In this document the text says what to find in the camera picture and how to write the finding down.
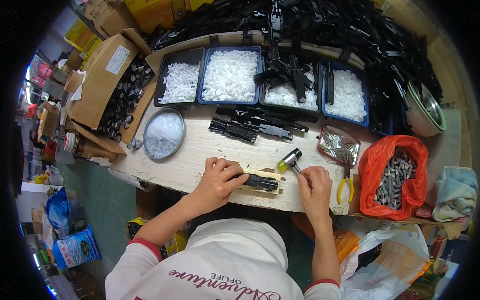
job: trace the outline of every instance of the floor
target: floor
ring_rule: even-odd
[[[92,227],[102,260],[85,263],[82,267],[104,291],[105,277],[127,244],[125,222],[136,217],[135,187],[91,162],[76,160],[73,165],[59,164],[57,167],[65,179],[65,188],[76,190],[84,204],[84,219]],[[312,254],[312,242],[295,228],[287,272],[301,289],[311,283]]]

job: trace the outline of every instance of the worn table surface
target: worn table surface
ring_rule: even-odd
[[[160,108],[153,106],[151,102],[146,109],[135,137],[143,138],[143,132],[148,119]],[[347,130],[361,142],[360,155],[375,142],[374,137],[362,127],[338,120],[325,121],[323,115],[319,115],[316,123],[304,122],[310,128],[309,132],[294,131],[292,141],[287,141],[273,136],[259,134],[255,143],[242,142],[223,136],[219,133],[210,132],[208,126],[215,114],[215,105],[191,107],[179,109],[185,122],[185,139],[177,153],[163,160],[153,160],[145,154],[144,148],[129,150],[124,143],[122,148],[126,156],[119,157],[111,168],[122,173],[137,177],[140,181],[147,181],[170,189],[192,192],[199,182],[205,167],[205,159],[212,156],[223,157],[227,160],[237,161],[243,168],[262,170],[276,169],[276,163],[294,148],[302,151],[303,156],[298,161],[300,168],[308,166],[322,166],[330,173],[333,180],[330,197],[330,207],[337,215],[348,213],[349,185],[344,184],[342,191],[342,204],[336,201],[336,192],[343,179],[344,168],[333,160],[326,158],[317,151],[317,136],[324,123],[328,123]],[[351,170],[351,176],[358,174],[358,165]],[[280,209],[285,211],[303,212],[300,201],[300,191],[297,185],[297,177],[292,169],[283,174],[279,188],[280,194],[273,195],[261,192],[236,190],[230,196],[230,202]]]

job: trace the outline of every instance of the person in background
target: person in background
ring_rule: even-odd
[[[38,134],[39,127],[40,124],[35,122],[35,125],[30,128],[30,141],[32,141],[33,147],[38,149],[45,149],[47,141],[44,137]]]
[[[67,62],[67,59],[54,60],[54,61],[52,61],[52,66],[54,68],[62,69],[66,62]]]
[[[280,234],[253,219],[203,223],[185,250],[162,260],[158,248],[185,222],[226,205],[248,179],[248,174],[231,179],[242,173],[224,158],[208,158],[195,190],[143,225],[127,245],[106,278],[107,300],[340,299],[340,267],[328,214],[332,180],[323,167],[308,167],[298,175],[301,202],[316,236],[312,284],[303,292],[286,272],[287,248]]]

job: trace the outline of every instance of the right hand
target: right hand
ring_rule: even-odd
[[[224,158],[207,158],[204,175],[197,187],[180,200],[190,211],[190,218],[209,213],[227,204],[233,190],[245,183],[249,177],[248,174],[243,174],[229,180],[241,173],[242,167]]]
[[[332,228],[329,215],[330,191],[333,181],[323,167],[310,166],[298,175],[301,202],[313,229]]]

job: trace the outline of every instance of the white plastic part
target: white plastic part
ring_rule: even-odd
[[[158,115],[148,125],[144,147],[154,158],[166,157],[179,145],[183,135],[183,121],[175,113]]]
[[[258,53],[215,51],[204,75],[203,101],[253,102]]]
[[[333,70],[334,102],[325,104],[325,112],[356,122],[367,115],[361,90],[362,82],[350,70]]]
[[[76,139],[73,132],[67,132],[65,134],[65,141],[63,141],[63,149],[67,152],[72,152],[75,150]]]
[[[200,65],[177,62],[168,65],[168,75],[163,77],[165,92],[158,99],[160,104],[195,101],[199,72]]]
[[[305,75],[311,82],[315,82],[312,66],[309,65],[309,67],[310,67],[310,71],[306,72]],[[297,93],[295,92],[295,89],[287,83],[282,84],[281,86],[277,86],[273,89],[270,89],[267,85],[265,89],[264,102],[270,103],[270,104],[307,109],[307,110],[314,110],[314,111],[318,110],[317,95],[315,94],[315,90],[306,89],[305,97],[307,102],[298,103]]]

